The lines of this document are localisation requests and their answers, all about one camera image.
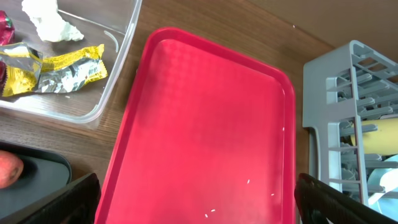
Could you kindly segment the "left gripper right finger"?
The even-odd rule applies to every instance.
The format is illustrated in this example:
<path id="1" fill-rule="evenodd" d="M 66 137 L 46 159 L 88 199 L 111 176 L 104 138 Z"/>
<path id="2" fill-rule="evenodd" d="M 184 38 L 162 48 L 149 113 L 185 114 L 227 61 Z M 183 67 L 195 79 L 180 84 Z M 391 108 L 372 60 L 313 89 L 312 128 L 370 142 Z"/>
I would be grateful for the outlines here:
<path id="1" fill-rule="evenodd" d="M 397 224 L 306 173 L 299 175 L 294 197 L 303 224 Z"/>

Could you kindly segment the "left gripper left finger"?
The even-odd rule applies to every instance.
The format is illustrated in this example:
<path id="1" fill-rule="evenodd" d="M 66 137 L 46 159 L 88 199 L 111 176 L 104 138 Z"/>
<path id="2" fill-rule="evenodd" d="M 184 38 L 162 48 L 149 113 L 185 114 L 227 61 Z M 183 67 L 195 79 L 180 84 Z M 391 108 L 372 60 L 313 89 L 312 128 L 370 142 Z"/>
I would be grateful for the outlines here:
<path id="1" fill-rule="evenodd" d="M 101 197 L 95 173 L 86 174 L 60 190 L 1 219 L 1 224 L 92 224 Z"/>

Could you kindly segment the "light blue plate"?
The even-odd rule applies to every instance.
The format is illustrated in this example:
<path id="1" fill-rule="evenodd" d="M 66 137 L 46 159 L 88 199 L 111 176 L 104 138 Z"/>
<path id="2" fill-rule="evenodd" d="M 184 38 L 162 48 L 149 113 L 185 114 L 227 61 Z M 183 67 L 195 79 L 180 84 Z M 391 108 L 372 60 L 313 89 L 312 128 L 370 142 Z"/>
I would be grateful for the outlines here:
<path id="1" fill-rule="evenodd" d="M 397 221 L 397 155 L 377 155 L 376 167 L 369 171 L 369 207 Z"/>

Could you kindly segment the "orange carrot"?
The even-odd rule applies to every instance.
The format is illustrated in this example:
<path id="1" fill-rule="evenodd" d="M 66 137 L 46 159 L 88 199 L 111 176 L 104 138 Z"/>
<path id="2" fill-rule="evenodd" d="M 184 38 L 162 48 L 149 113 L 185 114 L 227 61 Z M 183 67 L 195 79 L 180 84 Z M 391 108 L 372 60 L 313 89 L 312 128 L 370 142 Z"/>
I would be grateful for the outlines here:
<path id="1" fill-rule="evenodd" d="M 1 189 L 5 189 L 18 180 L 22 174 L 24 163 L 15 154 L 1 151 L 0 166 Z"/>

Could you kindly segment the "yellow plastic cup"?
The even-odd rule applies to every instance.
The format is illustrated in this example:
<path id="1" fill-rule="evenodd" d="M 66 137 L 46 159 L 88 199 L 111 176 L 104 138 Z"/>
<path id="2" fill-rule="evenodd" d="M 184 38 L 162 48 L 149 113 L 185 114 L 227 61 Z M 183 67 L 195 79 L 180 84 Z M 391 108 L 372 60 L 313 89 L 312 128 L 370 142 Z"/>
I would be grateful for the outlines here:
<path id="1" fill-rule="evenodd" d="M 383 156 L 397 154 L 397 118 L 362 122 L 362 125 L 368 124 L 377 125 L 377 131 L 363 132 L 364 153 Z"/>

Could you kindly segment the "yellow snack wrapper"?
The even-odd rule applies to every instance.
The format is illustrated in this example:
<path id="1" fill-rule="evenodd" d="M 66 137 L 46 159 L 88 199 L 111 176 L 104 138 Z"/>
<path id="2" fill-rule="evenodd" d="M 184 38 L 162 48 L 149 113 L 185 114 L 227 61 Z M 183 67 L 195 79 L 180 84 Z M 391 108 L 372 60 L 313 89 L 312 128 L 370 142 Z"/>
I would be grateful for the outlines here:
<path id="1" fill-rule="evenodd" d="M 44 58 L 41 52 L 22 42 L 3 45 L 1 62 L 6 64 L 6 82 L 1 96 L 77 91 L 108 76 L 103 52 L 104 45 L 100 44 Z"/>

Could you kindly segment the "red strawberry candy wrapper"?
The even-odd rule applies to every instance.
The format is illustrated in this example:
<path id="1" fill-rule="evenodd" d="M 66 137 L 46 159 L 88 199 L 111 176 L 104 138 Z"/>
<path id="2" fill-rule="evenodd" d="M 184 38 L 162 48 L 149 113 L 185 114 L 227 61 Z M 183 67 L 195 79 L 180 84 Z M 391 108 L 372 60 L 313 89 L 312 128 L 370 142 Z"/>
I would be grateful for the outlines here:
<path id="1" fill-rule="evenodd" d="M 4 11 L 1 11 L 0 20 L 0 45 L 12 44 L 15 37 L 15 28 L 12 21 Z M 6 82 L 6 64 L 4 62 L 1 62 L 0 79 L 2 91 Z"/>

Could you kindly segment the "small white tissue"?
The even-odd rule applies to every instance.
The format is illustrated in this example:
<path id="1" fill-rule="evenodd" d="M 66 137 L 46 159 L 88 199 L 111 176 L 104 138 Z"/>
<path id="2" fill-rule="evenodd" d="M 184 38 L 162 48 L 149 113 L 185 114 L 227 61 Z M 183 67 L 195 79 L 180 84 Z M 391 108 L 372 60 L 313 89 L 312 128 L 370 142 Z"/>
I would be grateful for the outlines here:
<path id="1" fill-rule="evenodd" d="M 42 41 L 83 40 L 84 35 L 58 13 L 57 0 L 23 0 L 21 4 Z"/>

